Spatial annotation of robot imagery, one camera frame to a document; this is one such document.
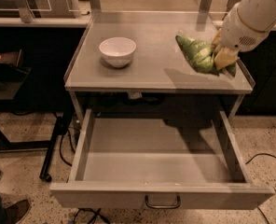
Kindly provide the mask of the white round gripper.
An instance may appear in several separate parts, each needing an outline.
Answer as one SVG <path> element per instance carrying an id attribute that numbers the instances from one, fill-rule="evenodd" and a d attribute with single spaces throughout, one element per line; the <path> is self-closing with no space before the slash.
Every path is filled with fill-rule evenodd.
<path id="1" fill-rule="evenodd" d="M 220 32 L 217 32 L 214 45 L 214 64 L 217 70 L 232 65 L 238 60 L 238 51 L 247 52 L 256 48 L 268 36 L 258 32 L 242 21 L 237 3 L 223 20 Z"/>

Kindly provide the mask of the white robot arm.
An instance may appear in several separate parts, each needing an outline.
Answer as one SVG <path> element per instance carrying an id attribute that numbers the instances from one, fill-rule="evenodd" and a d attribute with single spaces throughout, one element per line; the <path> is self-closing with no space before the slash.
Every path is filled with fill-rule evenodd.
<path id="1" fill-rule="evenodd" d="M 255 49 L 276 25 L 276 0 L 241 0 L 216 34 L 214 63 L 218 70 L 238 60 L 239 52 Z"/>

